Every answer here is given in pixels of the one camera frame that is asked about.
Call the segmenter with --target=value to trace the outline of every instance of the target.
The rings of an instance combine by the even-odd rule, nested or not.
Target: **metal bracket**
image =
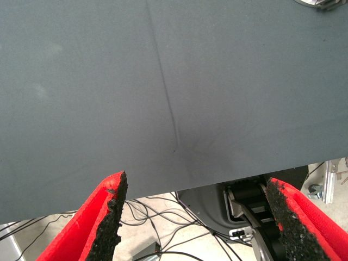
[[[333,192],[336,182],[336,173],[338,169],[338,163],[340,160],[341,159],[334,159],[326,162],[324,187],[322,191],[322,200],[325,204],[332,204],[333,202]]]
[[[319,8],[321,10],[332,10],[347,3],[347,0],[295,0],[307,7]]]

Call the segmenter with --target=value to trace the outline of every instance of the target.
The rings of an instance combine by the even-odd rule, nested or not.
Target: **red foam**
[[[290,184],[279,182],[279,189],[287,198],[289,209],[296,213],[300,222],[318,240],[318,243],[331,260],[348,260],[348,234],[332,219],[314,205],[303,193]]]
[[[38,257],[38,261],[85,260],[96,238],[100,222],[109,214],[108,202],[117,194],[122,172],[104,179],[74,217]]]

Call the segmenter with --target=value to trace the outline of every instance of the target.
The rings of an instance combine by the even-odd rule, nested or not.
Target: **floor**
[[[309,171],[314,170],[319,164],[312,164],[309,166]],[[320,184],[322,183],[322,176],[324,174],[325,165],[323,164],[315,172],[313,172],[305,184],[303,185],[302,192],[307,193],[308,186],[310,184]],[[341,160],[339,164],[338,171],[346,171],[347,167],[345,166],[345,160]],[[334,193],[334,202],[333,204],[325,205],[320,200],[313,200],[313,202],[321,208],[328,216],[330,216],[337,224],[339,224],[344,230],[348,231],[348,182],[341,184],[341,182],[348,177],[348,173],[342,175],[342,180],[339,180],[335,184],[335,193]],[[157,195],[156,197],[163,197],[174,200],[173,196],[170,193]],[[171,221],[167,221],[161,216],[155,216],[152,218],[153,224],[155,225],[158,234],[160,236],[160,241],[162,246],[165,246],[167,242],[171,239],[173,232],[182,227],[188,222],[183,218],[191,220],[188,214],[183,211],[183,209],[175,202],[163,200],[163,199],[150,199],[150,198],[140,198],[140,202],[145,203],[158,212],[163,210],[172,211],[179,214],[180,216],[173,213],[163,214],[167,218],[171,219],[174,222],[178,222],[181,225],[176,225]],[[139,208],[144,211],[144,208],[137,203],[131,202],[133,206],[130,206],[134,210],[134,214],[137,218],[143,218],[144,216],[135,208]],[[132,217],[130,207],[125,204],[124,210],[122,213],[122,221],[125,223],[137,224],[139,221],[136,221]],[[66,215],[51,215],[36,224],[23,229],[22,231],[16,233],[16,241],[23,251],[33,240],[46,228],[45,232],[42,233],[40,237],[37,238],[35,243],[33,243],[29,248],[25,250],[24,256],[26,261],[35,260],[37,256],[45,249],[49,242],[55,237],[57,233],[65,226],[73,214]],[[184,242],[186,240],[192,239],[196,236],[206,234],[207,230],[201,226],[190,225],[180,229],[174,236],[173,240],[170,242],[169,246],[174,244]],[[117,245],[114,260],[117,261],[128,261],[132,260],[132,256],[137,254],[143,248],[147,247],[151,243],[158,241],[157,234],[152,227],[150,222],[146,222],[141,226],[129,226],[123,225],[119,230],[119,235],[122,236],[122,241]],[[230,245],[235,252],[240,256],[242,260],[256,260],[253,254],[253,249],[248,246],[241,244],[231,244]],[[175,246],[170,249],[171,251],[180,251],[190,253],[194,256],[197,256],[203,260],[230,260],[226,255],[224,250],[221,248],[216,239],[210,235],[204,235],[200,238],[192,240],[188,243]],[[226,248],[226,251],[230,255],[232,260],[237,260],[236,256]],[[161,261],[170,261],[170,260],[192,260],[185,256],[177,256],[174,254],[163,255]]]

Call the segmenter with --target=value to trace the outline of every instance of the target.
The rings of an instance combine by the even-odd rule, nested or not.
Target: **gray cloth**
[[[5,0],[0,223],[344,157],[348,8]]]

